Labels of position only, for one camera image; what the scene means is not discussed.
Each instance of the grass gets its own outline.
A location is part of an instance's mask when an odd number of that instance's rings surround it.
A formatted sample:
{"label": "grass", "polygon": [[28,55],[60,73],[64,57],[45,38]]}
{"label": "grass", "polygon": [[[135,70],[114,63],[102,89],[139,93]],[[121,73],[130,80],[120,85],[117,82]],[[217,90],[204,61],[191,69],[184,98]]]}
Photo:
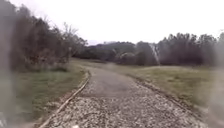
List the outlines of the grass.
{"label": "grass", "polygon": [[67,72],[15,73],[16,101],[21,105],[19,114],[34,120],[50,113],[56,106],[49,103],[59,101],[66,93],[79,88],[84,75],[84,69],[76,66],[74,62],[69,65]]}
{"label": "grass", "polygon": [[76,61],[82,65],[109,69],[150,81],[190,106],[205,106],[212,87],[212,70],[206,67],[140,67]]}

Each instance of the forest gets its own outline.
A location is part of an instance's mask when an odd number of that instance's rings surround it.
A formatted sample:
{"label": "forest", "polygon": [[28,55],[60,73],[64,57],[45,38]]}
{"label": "forest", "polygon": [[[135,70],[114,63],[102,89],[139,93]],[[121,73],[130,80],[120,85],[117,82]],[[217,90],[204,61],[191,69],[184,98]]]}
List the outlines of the forest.
{"label": "forest", "polygon": [[224,33],[212,35],[177,33],[159,42],[111,41],[87,45],[76,30],[50,26],[47,20],[33,16],[25,6],[16,8],[2,1],[1,22],[7,23],[10,39],[10,64],[13,70],[48,70],[62,68],[70,57],[96,59],[126,65],[215,65],[217,48]]}
{"label": "forest", "polygon": [[157,43],[105,42],[85,46],[75,57],[126,65],[216,65],[224,33],[219,38],[203,34],[170,34]]}

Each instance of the curb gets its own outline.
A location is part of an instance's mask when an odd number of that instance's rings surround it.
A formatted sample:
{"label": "curb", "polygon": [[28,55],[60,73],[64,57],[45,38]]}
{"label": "curb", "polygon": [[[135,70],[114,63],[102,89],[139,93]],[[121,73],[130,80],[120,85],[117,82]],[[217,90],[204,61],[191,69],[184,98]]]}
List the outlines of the curb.
{"label": "curb", "polygon": [[80,85],[82,85],[81,88],[79,88],[75,93],[73,93],[53,114],[50,115],[50,117],[46,121],[44,121],[37,128],[45,128],[50,123],[50,120],[54,116],[56,116],[59,112],[61,112],[68,105],[68,103],[86,87],[86,85],[89,83],[90,77],[91,77],[91,73],[87,71],[85,80],[80,83]]}

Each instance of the gravel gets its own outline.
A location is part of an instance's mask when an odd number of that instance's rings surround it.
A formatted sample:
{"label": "gravel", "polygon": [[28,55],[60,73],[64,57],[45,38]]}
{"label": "gravel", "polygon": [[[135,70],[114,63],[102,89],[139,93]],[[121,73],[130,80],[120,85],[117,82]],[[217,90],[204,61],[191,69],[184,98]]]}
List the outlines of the gravel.
{"label": "gravel", "polygon": [[86,88],[48,128],[207,128],[169,99],[110,71],[88,68]]}

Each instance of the sky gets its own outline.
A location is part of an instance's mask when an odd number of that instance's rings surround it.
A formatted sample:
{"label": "sky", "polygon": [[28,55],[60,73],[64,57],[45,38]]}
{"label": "sky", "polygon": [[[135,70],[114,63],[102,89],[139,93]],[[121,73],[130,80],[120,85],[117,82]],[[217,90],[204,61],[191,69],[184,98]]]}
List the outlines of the sky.
{"label": "sky", "polygon": [[169,34],[211,34],[224,29],[223,0],[9,0],[63,28],[66,22],[90,44],[155,42]]}

